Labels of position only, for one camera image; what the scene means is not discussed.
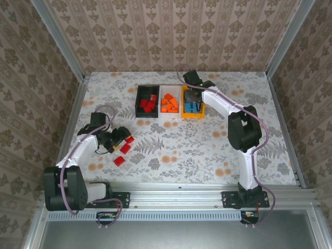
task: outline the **patterned wallpaper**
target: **patterned wallpaper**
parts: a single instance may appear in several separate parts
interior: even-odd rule
[[[332,1],[315,2],[273,82],[306,182],[331,226]]]
[[[0,1],[0,248],[19,248],[56,162],[76,78],[29,0]]]
[[[265,71],[299,0],[45,0],[92,71]]]

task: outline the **orange block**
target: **orange block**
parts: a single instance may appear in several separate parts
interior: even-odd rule
[[[165,99],[171,100],[173,96],[171,96],[169,93],[165,95]]]
[[[178,108],[178,104],[177,104],[176,98],[172,98],[170,101],[174,105],[175,108]]]
[[[168,100],[167,99],[161,99],[161,105],[167,105]]]
[[[173,109],[174,105],[173,104],[167,104],[167,110]]]

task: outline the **table surface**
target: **table surface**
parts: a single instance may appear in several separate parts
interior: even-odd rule
[[[242,105],[254,105],[269,128],[269,143],[258,152],[258,175],[262,183],[294,185],[294,173],[281,132],[268,81],[264,72],[199,72],[220,91]],[[86,181],[236,184],[239,162],[227,139],[227,123],[207,106],[204,119],[136,118],[138,85],[179,85],[176,72],[92,73],[79,114],[77,132],[90,122],[96,107],[109,104],[116,109],[113,127],[127,127],[135,141],[131,150],[98,155],[92,153],[80,165]],[[101,112],[112,116],[107,107]],[[265,139],[265,132],[260,142]],[[113,160],[123,156],[117,167]]]

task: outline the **purple cable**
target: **purple cable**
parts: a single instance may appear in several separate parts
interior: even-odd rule
[[[119,200],[119,199],[116,199],[116,198],[111,198],[111,199],[106,199],[106,200],[96,200],[96,201],[93,201],[93,202],[95,202],[95,203],[98,203],[98,202],[99,202],[99,203],[100,203],[100,202],[109,202],[109,201],[117,201],[117,202],[119,202],[119,203],[120,203],[120,211],[119,211],[119,213],[115,216],[115,218],[112,220],[112,222],[109,223],[109,224],[107,224],[107,226],[110,226],[110,225],[114,224],[115,221],[119,218],[119,216],[120,216],[120,214],[121,214],[121,212],[122,212],[122,201]],[[98,216],[98,220],[97,220],[98,225],[100,225],[100,226],[105,226],[105,225],[102,225],[102,224],[100,223],[100,218],[101,218],[102,216],[106,215],[106,214],[109,214],[109,212],[104,212],[104,213],[100,213],[100,214],[99,214],[99,216]]]
[[[188,68],[191,68],[190,65],[188,64],[182,64]],[[209,91],[209,92],[213,92],[215,94],[218,94],[219,97],[221,97],[223,100],[227,101],[230,105],[238,108],[239,110],[243,111],[244,113],[252,116],[253,118],[255,118],[259,123],[261,123],[261,125],[264,127],[264,130],[265,130],[265,133],[266,133],[266,138],[265,138],[265,141],[263,144],[259,145],[257,148],[253,149],[253,151],[251,152],[251,161],[252,161],[252,167],[253,167],[253,177],[254,177],[254,180],[255,182],[261,186],[263,189],[265,189],[266,191],[268,191],[272,197],[273,197],[273,204],[272,204],[272,207],[269,211],[269,213],[267,214],[267,216],[265,216],[265,218],[263,220],[261,220],[260,222],[256,223],[256,224],[253,224],[255,226],[258,226],[260,225],[261,223],[263,223],[269,216],[270,214],[272,213],[273,209],[274,209],[274,206],[275,206],[275,195],[274,193],[272,192],[272,190],[270,190],[268,187],[266,187],[265,185],[263,185],[256,177],[256,170],[255,170],[255,158],[254,158],[254,154],[256,151],[258,151],[259,149],[263,148],[269,141],[269,130],[267,128],[267,126],[265,125],[265,123],[260,119],[258,118],[255,114],[251,113],[251,112],[248,112],[246,109],[242,108],[241,106],[238,106],[235,102],[233,102],[232,100],[230,100],[229,98],[227,98],[226,96],[224,96],[222,93],[220,93],[219,91],[215,91],[213,89],[209,89],[209,88],[205,88],[205,87],[199,87],[199,86],[193,86],[193,85],[190,85],[188,83],[186,83],[183,79],[181,79],[180,77],[180,74],[179,74],[179,67],[177,68],[177,71],[176,71],[176,74],[177,74],[177,77],[179,79],[179,81],[181,81],[181,83],[185,84],[186,86],[190,87],[190,88],[196,88],[196,89],[201,89],[201,90],[206,90],[206,91]]]
[[[98,130],[101,130],[101,129],[107,127],[108,125],[110,125],[110,124],[112,123],[112,121],[113,121],[113,119],[115,118],[115,115],[116,115],[116,111],[115,111],[115,109],[114,109],[113,107],[111,107],[110,105],[102,105],[102,106],[99,106],[98,108],[96,108],[96,109],[95,109],[95,112],[96,112],[97,110],[99,110],[100,108],[102,108],[102,107],[109,107],[109,108],[111,108],[112,111],[114,112],[113,117],[109,120],[109,122],[107,122],[107,123],[104,124],[103,126],[100,126],[100,127],[96,128],[96,129],[94,129],[93,131],[91,131],[90,133],[88,133],[87,135],[85,135],[85,136],[84,136],[84,137],[83,137],[83,138],[82,138],[82,139],[81,139],[81,140],[80,140],[80,141],[74,146],[74,148],[72,149],[71,153],[68,155],[68,158],[67,158],[67,160],[65,161],[65,163],[63,164],[63,166],[62,166],[62,168],[61,168],[61,171],[60,171],[60,189],[61,189],[61,195],[62,195],[63,203],[64,203],[66,209],[68,210],[68,212],[69,212],[71,215],[77,215],[77,214],[78,214],[78,210],[77,210],[77,212],[75,213],[75,212],[71,209],[71,207],[69,206],[69,204],[68,204],[67,197],[66,197],[66,193],[65,193],[65,191],[64,191],[64,179],[63,179],[63,178],[64,178],[64,170],[65,170],[67,164],[70,162],[70,160],[71,160],[73,154],[75,153],[75,151],[77,150],[77,148],[81,145],[81,143],[82,143],[85,139],[87,139],[88,136],[90,136],[91,134],[93,134],[94,132],[96,132],[96,131],[98,131]]]

